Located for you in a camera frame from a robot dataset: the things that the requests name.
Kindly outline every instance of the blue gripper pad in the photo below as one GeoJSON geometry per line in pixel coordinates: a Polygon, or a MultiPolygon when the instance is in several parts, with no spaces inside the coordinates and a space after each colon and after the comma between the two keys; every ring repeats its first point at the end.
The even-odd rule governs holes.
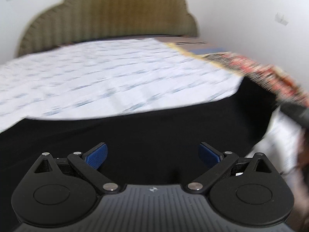
{"type": "Polygon", "coordinates": [[[100,143],[88,152],[84,153],[82,158],[88,165],[97,170],[106,160],[107,153],[107,145],[105,143],[100,143]]]}
{"type": "Polygon", "coordinates": [[[198,148],[198,156],[208,168],[212,168],[223,159],[222,153],[205,142],[200,144],[198,148]]]}

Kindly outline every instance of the upholstered headboard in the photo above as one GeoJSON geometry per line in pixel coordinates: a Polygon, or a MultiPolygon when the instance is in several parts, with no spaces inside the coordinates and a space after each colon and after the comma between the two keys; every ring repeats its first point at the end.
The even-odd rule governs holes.
{"type": "Polygon", "coordinates": [[[185,0],[65,0],[34,20],[18,56],[128,35],[197,36],[197,26],[185,0]]]}

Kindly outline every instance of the logo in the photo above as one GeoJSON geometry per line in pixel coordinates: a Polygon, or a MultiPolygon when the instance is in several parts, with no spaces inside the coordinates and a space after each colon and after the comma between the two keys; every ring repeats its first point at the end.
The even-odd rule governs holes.
{"type": "Polygon", "coordinates": [[[156,187],[151,187],[151,188],[149,189],[149,191],[151,191],[151,192],[156,192],[156,191],[158,191],[158,189],[157,189],[156,187]]]}

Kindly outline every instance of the black cloth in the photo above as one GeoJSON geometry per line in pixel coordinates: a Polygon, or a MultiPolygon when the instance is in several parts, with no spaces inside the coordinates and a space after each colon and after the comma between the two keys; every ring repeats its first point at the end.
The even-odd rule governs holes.
{"type": "Polygon", "coordinates": [[[187,184],[207,170],[199,143],[247,155],[274,103],[273,94],[245,78],[236,94],[217,102],[93,120],[24,119],[0,134],[1,231],[18,224],[11,195],[43,152],[66,157],[105,142],[109,154],[99,171],[116,183],[187,184]]]}

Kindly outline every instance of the white bedsheet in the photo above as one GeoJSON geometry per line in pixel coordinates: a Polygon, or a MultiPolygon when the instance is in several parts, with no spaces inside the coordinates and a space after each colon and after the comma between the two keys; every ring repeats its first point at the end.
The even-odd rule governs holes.
{"type": "Polygon", "coordinates": [[[0,66],[0,131],[25,117],[77,120],[216,101],[240,81],[151,38],[80,43],[0,66]]]}
{"type": "Polygon", "coordinates": [[[272,113],[263,139],[247,157],[264,153],[278,172],[291,172],[297,165],[297,154],[302,127],[277,108],[272,113]]]}

